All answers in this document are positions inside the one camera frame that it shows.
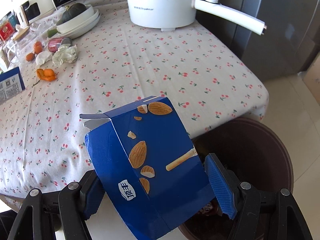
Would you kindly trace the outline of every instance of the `refrigerator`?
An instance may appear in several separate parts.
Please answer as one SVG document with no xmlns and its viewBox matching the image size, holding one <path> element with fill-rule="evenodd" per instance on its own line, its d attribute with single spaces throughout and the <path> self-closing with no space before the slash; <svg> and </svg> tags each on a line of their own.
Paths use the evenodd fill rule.
<svg viewBox="0 0 320 240">
<path fill-rule="evenodd" d="M 196 19 L 262 81 L 304 71 L 320 49 L 319 0 L 219 0 L 265 21 L 264 36 L 198 11 Z"/>
</svg>

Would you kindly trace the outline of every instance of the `white bowl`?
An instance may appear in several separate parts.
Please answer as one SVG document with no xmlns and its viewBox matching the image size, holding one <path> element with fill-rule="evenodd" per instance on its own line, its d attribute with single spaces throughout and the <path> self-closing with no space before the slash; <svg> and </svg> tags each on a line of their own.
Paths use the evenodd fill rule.
<svg viewBox="0 0 320 240">
<path fill-rule="evenodd" d="M 81 25 L 83 22 L 85 22 L 86 20 L 88 20 L 90 17 L 92 17 L 94 15 L 94 9 L 93 7 L 88 4 L 86 5 L 86 10 L 83 13 L 80 13 L 78 16 L 72 18 L 71 20 L 57 25 L 57 30 L 60 33 L 66 33 L 69 32 L 72 29 L 75 29 L 76 27 L 78 27 L 79 25 Z"/>
<path fill-rule="evenodd" d="M 98 9 L 94 9 L 94 15 L 91 16 L 89 19 L 87 19 L 86 21 L 84 21 L 82 24 L 80 24 L 79 26 L 73 28 L 72 30 L 70 30 L 69 32 L 73 32 L 76 29 L 80 29 L 84 26 L 87 26 L 88 24 L 92 23 L 95 19 L 97 19 L 99 15 L 99 10 Z"/>
<path fill-rule="evenodd" d="M 80 37 L 81 35 L 87 33 L 89 30 L 91 30 L 93 27 L 95 27 L 95 25 L 97 25 L 99 20 L 100 20 L 100 14 L 98 15 L 98 17 L 95 20 L 93 20 L 88 25 L 83 26 L 81 28 L 76 28 L 75 30 L 68 32 L 68 33 L 62 33 L 59 35 L 59 37 L 69 37 L 73 40 L 73 39 Z"/>
<path fill-rule="evenodd" d="M 74 33 L 84 27 L 86 27 L 87 25 L 89 25 L 90 23 L 92 23 L 94 20 L 96 20 L 99 16 L 99 10 L 98 9 L 95 9 L 95 14 L 93 16 L 91 16 L 89 19 L 87 19 L 84 23 L 80 24 L 79 26 L 73 28 L 72 30 L 66 32 L 66 33 L 61 33 L 59 36 L 63 36 L 63 37 L 66 37 L 68 36 L 70 33 Z"/>
</svg>

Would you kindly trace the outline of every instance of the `crumpled tissue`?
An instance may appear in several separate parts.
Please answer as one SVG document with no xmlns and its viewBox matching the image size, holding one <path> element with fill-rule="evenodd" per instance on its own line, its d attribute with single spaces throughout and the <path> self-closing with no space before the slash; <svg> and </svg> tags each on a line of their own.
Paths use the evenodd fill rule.
<svg viewBox="0 0 320 240">
<path fill-rule="evenodd" d="M 77 59 L 77 46 L 63 44 L 58 51 L 52 56 L 52 62 L 55 66 L 61 66 L 64 62 L 72 63 Z"/>
<path fill-rule="evenodd" d="M 52 59 L 52 53 L 50 51 L 45 50 L 43 52 L 40 52 L 36 57 L 36 64 L 37 66 L 41 66 L 42 64 L 44 64 L 45 62 L 51 59 Z"/>
</svg>

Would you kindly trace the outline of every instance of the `cardboard box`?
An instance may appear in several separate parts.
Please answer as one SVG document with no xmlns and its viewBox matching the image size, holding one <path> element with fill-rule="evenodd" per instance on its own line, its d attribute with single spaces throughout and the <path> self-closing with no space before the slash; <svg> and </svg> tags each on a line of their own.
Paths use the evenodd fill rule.
<svg viewBox="0 0 320 240">
<path fill-rule="evenodd" d="M 91 119 L 85 143 L 97 175 L 137 239 L 158 239 L 215 197 L 168 98 L 151 96 L 80 117 Z"/>
<path fill-rule="evenodd" d="M 308 68 L 303 81 L 320 104 L 320 53 Z"/>
<path fill-rule="evenodd" d="M 2 73 L 0 75 L 0 105 L 25 89 L 19 67 Z"/>
</svg>

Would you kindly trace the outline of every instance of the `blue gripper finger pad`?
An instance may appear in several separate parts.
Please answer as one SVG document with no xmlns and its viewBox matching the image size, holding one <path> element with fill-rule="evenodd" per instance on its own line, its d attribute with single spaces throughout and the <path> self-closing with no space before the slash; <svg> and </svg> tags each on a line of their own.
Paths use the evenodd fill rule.
<svg viewBox="0 0 320 240">
<path fill-rule="evenodd" d="M 101 181 L 97 177 L 92 183 L 92 186 L 86 196 L 86 204 L 83 211 L 84 220 L 88 220 L 91 215 L 95 214 L 98 211 L 104 194 L 105 190 L 102 186 Z"/>
<path fill-rule="evenodd" d="M 222 212 L 227 214 L 229 218 L 233 220 L 237 214 L 234 202 L 234 193 L 210 154 L 205 158 L 204 170 L 209 177 L 209 183 L 216 195 Z"/>
</svg>

